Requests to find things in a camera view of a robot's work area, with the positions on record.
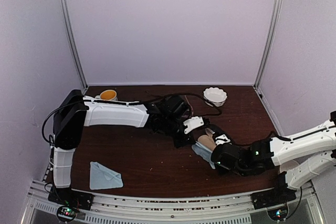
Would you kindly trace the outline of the brown plaid glasses case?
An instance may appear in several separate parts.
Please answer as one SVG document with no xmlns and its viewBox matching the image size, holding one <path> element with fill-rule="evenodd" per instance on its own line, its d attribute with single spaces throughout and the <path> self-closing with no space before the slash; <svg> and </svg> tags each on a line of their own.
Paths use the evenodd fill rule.
<svg viewBox="0 0 336 224">
<path fill-rule="evenodd" d="M 219 136 L 225 134 L 227 135 L 230 139 L 231 142 L 227 144 L 222 144 L 216 146 L 213 137 Z M 207 126 L 205 129 L 205 134 L 201 135 L 196 142 L 199 142 L 203 145 L 205 145 L 207 148 L 209 148 L 212 153 L 213 152 L 220 152 L 223 151 L 224 148 L 231 147 L 233 145 L 233 140 L 232 138 L 226 133 L 224 130 L 222 130 L 219 126 L 216 126 L 214 124 L 211 124 L 210 126 Z"/>
</svg>

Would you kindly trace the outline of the light blue cloth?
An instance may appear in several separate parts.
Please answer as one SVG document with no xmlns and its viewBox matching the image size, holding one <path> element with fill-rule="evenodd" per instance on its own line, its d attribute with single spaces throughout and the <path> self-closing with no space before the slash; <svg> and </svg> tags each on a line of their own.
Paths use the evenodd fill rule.
<svg viewBox="0 0 336 224">
<path fill-rule="evenodd" d="M 90 162 L 89 187 L 91 190 L 122 188 L 122 176 L 98 162 Z"/>
<path fill-rule="evenodd" d="M 211 161 L 212 151 L 209 148 L 199 142 L 196 142 L 192 145 L 192 150 L 196 155 L 207 161 L 212 169 L 215 169 L 215 164 Z"/>
</svg>

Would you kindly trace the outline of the dark tortoiseshell sunglasses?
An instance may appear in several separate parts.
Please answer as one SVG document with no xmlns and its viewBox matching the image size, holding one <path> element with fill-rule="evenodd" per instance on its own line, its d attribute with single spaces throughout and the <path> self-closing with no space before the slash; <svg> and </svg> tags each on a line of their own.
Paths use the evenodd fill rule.
<svg viewBox="0 0 336 224">
<path fill-rule="evenodd" d="M 166 99 L 167 97 L 169 97 L 169 96 L 166 96 L 166 95 L 153 94 L 149 91 L 146 91 L 146 94 L 151 96 L 151 99 L 149 99 L 148 102 L 160 101 L 160 100 L 163 100 L 163 99 Z"/>
</svg>

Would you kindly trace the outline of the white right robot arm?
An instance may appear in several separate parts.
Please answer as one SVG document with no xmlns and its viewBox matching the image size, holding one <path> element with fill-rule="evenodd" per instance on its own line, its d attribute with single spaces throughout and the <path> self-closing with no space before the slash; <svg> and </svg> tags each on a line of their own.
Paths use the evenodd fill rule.
<svg viewBox="0 0 336 224">
<path fill-rule="evenodd" d="M 335 112 L 322 124 L 289 136 L 271 133 L 245 149 L 225 134 L 215 137 L 211 161 L 241 176 L 259 175 L 296 158 L 309 156 L 300 165 L 279 175 L 278 185 L 269 192 L 272 203 L 279 204 L 289 190 L 299 189 L 305 182 L 335 165 Z"/>
</svg>

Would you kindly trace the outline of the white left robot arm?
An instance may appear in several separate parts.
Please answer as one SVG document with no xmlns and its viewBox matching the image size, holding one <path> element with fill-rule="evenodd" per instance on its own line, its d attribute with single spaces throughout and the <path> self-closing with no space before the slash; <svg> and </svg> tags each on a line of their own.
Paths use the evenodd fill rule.
<svg viewBox="0 0 336 224">
<path fill-rule="evenodd" d="M 72 90 L 53 118 L 53 182 L 56 198 L 71 205 L 76 197 L 70 190 L 73 154 L 79 146 L 84 127 L 95 125 L 148 128 L 173 139 L 180 148 L 195 143 L 182 118 L 189 105 L 179 95 L 149 101 L 108 101 L 80 95 Z"/>
</svg>

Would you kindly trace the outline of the white paper cup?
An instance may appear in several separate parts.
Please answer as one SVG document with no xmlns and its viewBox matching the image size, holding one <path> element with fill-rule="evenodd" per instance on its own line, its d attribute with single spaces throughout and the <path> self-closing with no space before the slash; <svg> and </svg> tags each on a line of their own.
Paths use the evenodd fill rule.
<svg viewBox="0 0 336 224">
<path fill-rule="evenodd" d="M 294 169 L 299 166 L 299 163 L 295 160 L 287 161 L 279 166 L 279 174 L 282 172 L 287 172 L 288 170 Z"/>
</svg>

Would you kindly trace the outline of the white fluted ceramic bowl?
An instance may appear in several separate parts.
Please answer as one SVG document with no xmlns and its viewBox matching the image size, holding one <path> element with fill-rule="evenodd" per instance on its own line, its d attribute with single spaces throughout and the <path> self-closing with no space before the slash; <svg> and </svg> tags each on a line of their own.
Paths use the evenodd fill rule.
<svg viewBox="0 0 336 224">
<path fill-rule="evenodd" d="M 227 100 L 227 93 L 218 87 L 209 87 L 203 91 L 205 103 L 209 106 L 221 107 Z"/>
</svg>

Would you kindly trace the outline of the white floral mug yellow inside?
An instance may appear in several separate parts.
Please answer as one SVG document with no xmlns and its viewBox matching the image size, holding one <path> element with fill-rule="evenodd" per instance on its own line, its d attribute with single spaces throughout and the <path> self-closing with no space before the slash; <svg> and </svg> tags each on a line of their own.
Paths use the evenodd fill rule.
<svg viewBox="0 0 336 224">
<path fill-rule="evenodd" d="M 117 101 L 117 92 L 115 90 L 104 90 L 99 95 L 95 96 L 96 99 L 105 101 Z"/>
</svg>

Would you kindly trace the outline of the folded light blue cloth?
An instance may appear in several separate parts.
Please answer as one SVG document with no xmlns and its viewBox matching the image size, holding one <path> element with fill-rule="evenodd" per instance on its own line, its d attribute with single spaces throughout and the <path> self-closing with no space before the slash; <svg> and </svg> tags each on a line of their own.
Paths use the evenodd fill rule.
<svg viewBox="0 0 336 224">
<path fill-rule="evenodd" d="M 122 176 L 98 162 L 90 162 L 89 187 L 91 190 L 122 188 Z"/>
</svg>

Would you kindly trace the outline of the pink frame sunglasses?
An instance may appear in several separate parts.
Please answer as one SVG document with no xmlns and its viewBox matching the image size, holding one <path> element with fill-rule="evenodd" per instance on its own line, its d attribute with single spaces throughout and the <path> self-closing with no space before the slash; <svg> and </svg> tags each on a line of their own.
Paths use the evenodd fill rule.
<svg viewBox="0 0 336 224">
<path fill-rule="evenodd" d="M 190 104 L 190 102 L 189 102 L 189 99 L 187 98 L 187 96 L 185 95 L 184 96 L 184 99 L 185 99 L 185 101 L 187 102 L 187 104 L 188 104 L 188 111 L 189 111 L 189 118 L 190 117 L 193 117 L 194 116 L 194 109 L 193 109 L 193 107 L 192 107 L 192 105 Z"/>
</svg>

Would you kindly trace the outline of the front aluminium rail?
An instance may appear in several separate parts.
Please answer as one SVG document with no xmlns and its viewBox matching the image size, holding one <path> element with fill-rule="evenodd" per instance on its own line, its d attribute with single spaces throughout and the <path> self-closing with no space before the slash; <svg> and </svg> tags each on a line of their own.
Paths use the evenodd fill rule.
<svg viewBox="0 0 336 224">
<path fill-rule="evenodd" d="M 251 193 L 193 198 L 141 198 L 93 194 L 90 210 L 80 210 L 70 223 L 327 223 L 313 186 L 305 185 L 302 198 L 283 205 L 256 209 Z M 30 187 L 23 216 L 18 223 L 62 223 L 58 204 L 48 201 L 42 184 Z M 289 208 L 286 221 L 272 220 L 281 207 Z"/>
</svg>

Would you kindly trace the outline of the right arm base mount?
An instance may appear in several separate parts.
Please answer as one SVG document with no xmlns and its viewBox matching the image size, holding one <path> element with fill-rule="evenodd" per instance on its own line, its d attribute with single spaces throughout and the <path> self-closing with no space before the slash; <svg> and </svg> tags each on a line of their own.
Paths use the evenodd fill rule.
<svg viewBox="0 0 336 224">
<path fill-rule="evenodd" d="M 254 209 L 267 210 L 268 217 L 276 222 L 285 221 L 290 217 L 288 202 L 295 200 L 294 190 L 280 191 L 275 188 L 251 194 Z"/>
</svg>

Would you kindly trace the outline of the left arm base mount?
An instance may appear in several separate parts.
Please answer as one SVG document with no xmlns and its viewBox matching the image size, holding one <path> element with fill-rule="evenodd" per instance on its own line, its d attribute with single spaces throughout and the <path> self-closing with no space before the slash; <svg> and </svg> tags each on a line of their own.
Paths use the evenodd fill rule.
<svg viewBox="0 0 336 224">
<path fill-rule="evenodd" d="M 71 222 L 76 219 L 80 210 L 90 210 L 93 194 L 72 189 L 56 189 L 48 195 L 48 200 L 57 203 L 56 217 L 61 222 Z"/>
</svg>

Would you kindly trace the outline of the aluminium frame post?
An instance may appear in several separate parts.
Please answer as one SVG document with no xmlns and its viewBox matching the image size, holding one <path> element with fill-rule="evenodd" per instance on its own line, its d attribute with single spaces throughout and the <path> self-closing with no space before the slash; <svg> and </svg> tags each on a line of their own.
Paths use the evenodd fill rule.
<svg viewBox="0 0 336 224">
<path fill-rule="evenodd" d="M 262 77 L 263 77 L 264 72 L 266 70 L 266 65 L 267 65 L 267 61 L 268 61 L 268 58 L 269 58 L 269 55 L 270 55 L 270 52 L 271 52 L 272 43 L 274 41 L 274 36 L 275 36 L 275 33 L 276 33 L 276 28 L 277 28 L 277 24 L 278 24 L 279 15 L 280 15 L 280 12 L 281 12 L 282 3 L 283 3 L 283 0 L 274 0 L 271 19 L 270 19 L 270 24 L 269 24 L 269 29 L 268 29 L 268 33 L 267 33 L 267 38 L 266 38 L 264 50 L 263 50 L 263 53 L 262 53 L 262 58 L 261 58 L 261 62 L 260 62 L 260 65 L 259 65 L 259 69 L 258 69 L 258 72 L 257 72 L 257 77 L 256 77 L 255 82 L 254 82 L 254 88 L 256 90 L 259 89 L 259 87 L 261 85 Z"/>
<path fill-rule="evenodd" d="M 78 55 L 78 49 L 77 49 L 74 32 L 73 32 L 72 25 L 71 25 L 67 0 L 60 0 L 60 4 L 61 4 L 62 15 L 63 15 L 64 24 L 66 28 L 67 40 L 68 40 L 68 44 L 70 47 L 70 52 L 71 52 L 72 58 L 75 63 L 75 68 L 76 68 L 82 89 L 83 91 L 85 91 L 88 89 L 89 86 L 87 84 L 85 74 L 83 71 L 83 67 L 82 67 L 82 64 L 80 62 L 80 58 Z"/>
</svg>

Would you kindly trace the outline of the left aluminium frame post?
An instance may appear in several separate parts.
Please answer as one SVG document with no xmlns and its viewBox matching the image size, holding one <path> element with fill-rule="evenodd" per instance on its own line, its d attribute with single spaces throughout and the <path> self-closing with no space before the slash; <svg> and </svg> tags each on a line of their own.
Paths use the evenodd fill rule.
<svg viewBox="0 0 336 224">
<path fill-rule="evenodd" d="M 85 91 L 88 89 L 89 86 L 87 84 L 85 74 L 83 71 L 83 67 L 82 67 L 82 64 L 80 62 L 80 58 L 78 55 L 78 49 L 77 49 L 74 32 L 73 32 L 72 25 L 71 25 L 67 0 L 60 0 L 60 4 L 61 4 L 62 15 L 63 15 L 64 24 L 66 28 L 67 40 L 68 40 L 68 44 L 70 47 L 70 52 L 71 52 L 72 58 L 75 63 L 75 68 L 76 68 L 82 89 L 83 91 Z"/>
</svg>

